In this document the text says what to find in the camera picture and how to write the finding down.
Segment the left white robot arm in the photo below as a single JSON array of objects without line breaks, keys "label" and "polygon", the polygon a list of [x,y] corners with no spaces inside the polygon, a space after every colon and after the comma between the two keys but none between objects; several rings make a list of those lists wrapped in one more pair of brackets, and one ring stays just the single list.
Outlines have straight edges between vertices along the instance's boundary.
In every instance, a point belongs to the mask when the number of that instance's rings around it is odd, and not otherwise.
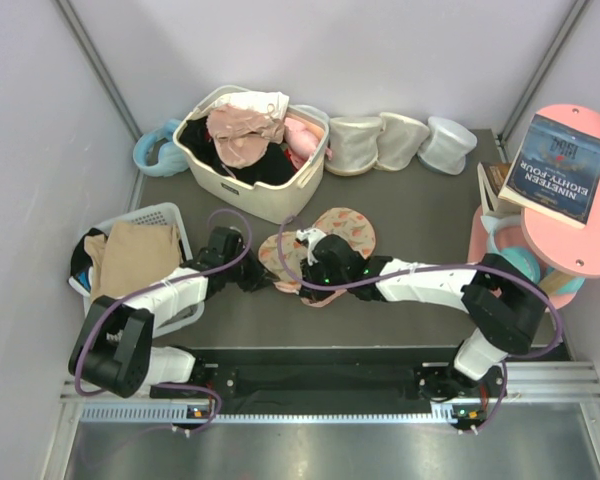
[{"label": "left white robot arm", "polygon": [[258,259],[236,229],[216,227],[197,256],[157,282],[119,299],[98,297],[89,308],[68,370],[76,392],[109,392],[129,398],[145,386],[173,384],[185,396],[206,387],[207,374],[195,356],[153,340],[181,327],[175,318],[234,283],[252,293],[279,277]]}]

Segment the right corner aluminium post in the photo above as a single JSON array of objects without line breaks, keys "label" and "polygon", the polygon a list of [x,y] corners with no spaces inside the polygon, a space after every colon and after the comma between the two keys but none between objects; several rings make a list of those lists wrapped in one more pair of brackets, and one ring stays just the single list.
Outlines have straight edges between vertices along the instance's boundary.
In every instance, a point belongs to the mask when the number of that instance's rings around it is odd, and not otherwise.
[{"label": "right corner aluminium post", "polygon": [[555,33],[551,36],[548,46],[544,49],[539,63],[533,69],[504,126],[495,135],[496,144],[502,150],[506,148],[506,144],[520,123],[525,110],[530,106],[539,92],[564,46],[577,29],[578,24],[591,4],[590,0],[575,0],[570,2],[566,14],[560,21]]}]

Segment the black clothes in basket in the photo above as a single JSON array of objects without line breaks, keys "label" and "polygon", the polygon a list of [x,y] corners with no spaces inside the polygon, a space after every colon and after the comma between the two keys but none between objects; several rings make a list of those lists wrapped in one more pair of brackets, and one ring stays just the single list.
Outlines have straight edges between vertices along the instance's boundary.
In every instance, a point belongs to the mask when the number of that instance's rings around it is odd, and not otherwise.
[{"label": "black clothes in basket", "polygon": [[270,143],[264,156],[255,164],[244,168],[225,165],[216,151],[215,144],[206,127],[206,117],[187,120],[179,141],[203,164],[221,176],[230,176],[248,185],[261,182],[280,186],[287,183],[297,172],[279,144]]}]

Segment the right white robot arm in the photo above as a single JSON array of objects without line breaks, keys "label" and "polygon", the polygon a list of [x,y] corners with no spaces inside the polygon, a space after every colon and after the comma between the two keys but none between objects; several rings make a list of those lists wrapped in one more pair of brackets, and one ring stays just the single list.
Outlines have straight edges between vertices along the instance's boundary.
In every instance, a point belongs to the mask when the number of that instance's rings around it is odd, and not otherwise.
[{"label": "right white robot arm", "polygon": [[467,396],[486,373],[510,355],[529,353],[548,297],[497,254],[457,267],[410,263],[390,256],[368,258],[343,237],[317,228],[299,230],[307,248],[301,261],[300,296],[323,300],[343,290],[362,301],[420,302],[468,314],[475,330],[464,340],[446,374],[449,388]]}]

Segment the beige laundry basket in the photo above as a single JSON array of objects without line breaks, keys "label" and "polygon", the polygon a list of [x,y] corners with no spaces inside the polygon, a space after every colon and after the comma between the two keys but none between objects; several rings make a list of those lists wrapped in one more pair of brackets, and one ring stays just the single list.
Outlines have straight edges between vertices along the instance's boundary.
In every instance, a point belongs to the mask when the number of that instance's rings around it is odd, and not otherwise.
[{"label": "beige laundry basket", "polygon": [[299,214],[318,189],[323,178],[329,139],[329,124],[321,115],[315,115],[298,105],[289,106],[287,115],[302,122],[316,135],[319,143],[311,158],[288,182],[280,186],[262,182],[248,185],[215,172],[180,141],[186,128],[185,122],[180,123],[172,140],[186,155],[194,178],[204,190],[246,213],[279,225],[288,216]]}]

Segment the Nineteen Eighty-Four book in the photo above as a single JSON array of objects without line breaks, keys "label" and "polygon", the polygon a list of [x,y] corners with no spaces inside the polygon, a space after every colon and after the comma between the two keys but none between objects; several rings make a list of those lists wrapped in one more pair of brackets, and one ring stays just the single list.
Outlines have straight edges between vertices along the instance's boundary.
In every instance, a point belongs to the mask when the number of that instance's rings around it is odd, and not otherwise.
[{"label": "Nineteen Eighty-Four book", "polygon": [[599,181],[600,138],[536,114],[498,197],[582,229]]}]

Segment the floral mesh laundry bag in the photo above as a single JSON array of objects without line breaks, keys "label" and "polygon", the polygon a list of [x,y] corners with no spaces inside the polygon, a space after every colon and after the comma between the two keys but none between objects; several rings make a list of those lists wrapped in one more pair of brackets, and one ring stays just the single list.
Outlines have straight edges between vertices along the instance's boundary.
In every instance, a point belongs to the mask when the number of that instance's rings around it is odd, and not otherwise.
[{"label": "floral mesh laundry bag", "polygon": [[[376,234],[371,222],[360,212],[350,208],[331,208],[323,213],[310,227],[325,235],[335,235],[344,240],[358,254],[354,266],[356,277],[350,276],[349,282],[360,280],[363,264],[369,259],[376,246]],[[296,278],[318,284],[306,273],[312,256],[307,247],[299,242],[294,232],[283,232],[267,238],[258,249],[258,259],[270,272],[278,277],[274,286],[286,294],[301,293],[301,285]]]}]

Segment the cream mesh wash bag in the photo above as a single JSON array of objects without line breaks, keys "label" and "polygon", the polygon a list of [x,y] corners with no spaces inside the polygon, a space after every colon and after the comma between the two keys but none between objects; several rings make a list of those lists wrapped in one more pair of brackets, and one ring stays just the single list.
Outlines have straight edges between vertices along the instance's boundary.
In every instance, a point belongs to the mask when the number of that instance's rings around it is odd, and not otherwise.
[{"label": "cream mesh wash bag", "polygon": [[378,158],[375,168],[390,172],[403,170],[429,137],[430,129],[416,119],[396,113],[381,112],[379,117],[384,126],[377,137]]}]

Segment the corner aluminium post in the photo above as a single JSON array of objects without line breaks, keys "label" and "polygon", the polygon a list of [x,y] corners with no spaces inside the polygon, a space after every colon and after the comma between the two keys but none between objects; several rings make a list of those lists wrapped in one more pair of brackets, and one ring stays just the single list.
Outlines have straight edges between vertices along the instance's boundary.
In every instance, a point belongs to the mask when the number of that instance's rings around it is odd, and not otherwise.
[{"label": "corner aluminium post", "polygon": [[141,129],[75,6],[69,0],[52,0],[51,3],[57,9],[62,20],[71,32],[80,51],[85,56],[92,73],[104,90],[106,97],[113,106],[129,135],[134,140],[138,140],[142,135]]},{"label": "corner aluminium post", "polygon": [[548,46],[544,49],[539,63],[533,69],[504,126],[495,135],[496,144],[502,150],[506,148],[506,144],[520,123],[525,110],[530,106],[539,92],[564,46],[577,29],[578,24],[591,4],[590,0],[575,0],[570,2],[566,14],[560,21],[555,33],[551,36]]}]

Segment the beige mesh wash bag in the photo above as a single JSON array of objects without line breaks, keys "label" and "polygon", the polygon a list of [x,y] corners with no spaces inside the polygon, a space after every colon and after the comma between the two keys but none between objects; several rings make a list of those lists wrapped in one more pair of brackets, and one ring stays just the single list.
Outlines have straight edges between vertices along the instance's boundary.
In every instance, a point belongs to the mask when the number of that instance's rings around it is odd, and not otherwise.
[{"label": "beige mesh wash bag", "polygon": [[377,139],[384,129],[378,117],[335,117],[329,122],[331,157],[325,168],[339,176],[361,175],[378,159]]}]

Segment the white perforated plastic basket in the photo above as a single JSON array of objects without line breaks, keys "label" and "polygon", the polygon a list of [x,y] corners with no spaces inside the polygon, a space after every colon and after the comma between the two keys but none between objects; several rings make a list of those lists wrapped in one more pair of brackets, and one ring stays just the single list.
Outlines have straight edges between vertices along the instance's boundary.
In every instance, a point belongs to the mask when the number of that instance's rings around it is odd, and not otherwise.
[{"label": "white perforated plastic basket", "polygon": [[[176,225],[180,231],[181,240],[180,248],[183,254],[183,261],[190,260],[192,258],[189,241],[186,236],[182,217],[180,215],[179,208],[173,203],[161,203],[158,205],[151,205],[149,207],[141,208],[139,210],[132,211],[130,213],[118,216],[116,218],[105,220],[100,224],[92,227],[102,230],[105,234],[108,234],[114,223],[117,221],[126,221],[133,224],[142,225]],[[69,273],[68,283],[84,297],[84,308],[88,309],[92,303],[90,300],[91,284],[92,284],[93,271],[89,272],[89,280],[86,284],[79,283],[73,279]]]}]

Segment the pink tiered side table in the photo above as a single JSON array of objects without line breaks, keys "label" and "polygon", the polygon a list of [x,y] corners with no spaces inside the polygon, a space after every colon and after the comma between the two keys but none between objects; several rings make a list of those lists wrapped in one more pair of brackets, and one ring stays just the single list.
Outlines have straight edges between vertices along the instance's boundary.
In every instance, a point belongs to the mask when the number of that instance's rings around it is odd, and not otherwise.
[{"label": "pink tiered side table", "polygon": [[[549,117],[578,131],[600,138],[600,113],[569,104],[550,105],[536,114]],[[578,287],[589,278],[600,277],[600,181],[586,226],[573,228],[554,218],[518,205],[519,227],[501,230],[496,235],[500,248],[521,246],[531,250],[541,269],[555,269],[540,286],[557,307],[567,305]],[[468,259],[479,260],[486,254],[487,233],[481,223],[482,207],[473,218]]]}]

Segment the white garment on basket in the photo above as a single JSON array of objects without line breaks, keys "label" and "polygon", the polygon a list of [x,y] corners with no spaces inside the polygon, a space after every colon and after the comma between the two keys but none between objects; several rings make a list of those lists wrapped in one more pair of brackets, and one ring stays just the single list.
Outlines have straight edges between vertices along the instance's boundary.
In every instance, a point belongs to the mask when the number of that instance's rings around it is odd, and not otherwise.
[{"label": "white garment on basket", "polygon": [[241,110],[250,110],[273,119],[283,120],[290,97],[282,92],[244,91],[221,95],[211,104],[213,109],[229,105]]}]

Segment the black garment in white basket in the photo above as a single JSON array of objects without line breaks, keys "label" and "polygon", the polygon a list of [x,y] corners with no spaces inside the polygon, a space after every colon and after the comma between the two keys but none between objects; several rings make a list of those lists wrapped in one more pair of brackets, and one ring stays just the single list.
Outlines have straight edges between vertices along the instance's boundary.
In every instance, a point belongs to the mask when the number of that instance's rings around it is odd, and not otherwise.
[{"label": "black garment in white basket", "polygon": [[74,247],[70,260],[70,275],[79,283],[86,284],[89,272],[100,266],[108,236],[97,228],[88,230]]}]

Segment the left corner aluminium post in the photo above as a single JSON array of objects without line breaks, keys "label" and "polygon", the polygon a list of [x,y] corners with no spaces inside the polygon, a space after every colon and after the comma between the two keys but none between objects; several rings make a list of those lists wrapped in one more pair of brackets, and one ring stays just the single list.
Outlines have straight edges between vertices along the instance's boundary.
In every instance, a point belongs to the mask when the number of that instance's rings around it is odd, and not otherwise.
[{"label": "left corner aluminium post", "polygon": [[92,73],[104,90],[106,97],[113,106],[129,135],[134,140],[138,140],[142,135],[141,129],[75,6],[69,0],[52,0],[51,3],[57,9],[62,20],[71,32],[80,51],[85,56]]}]

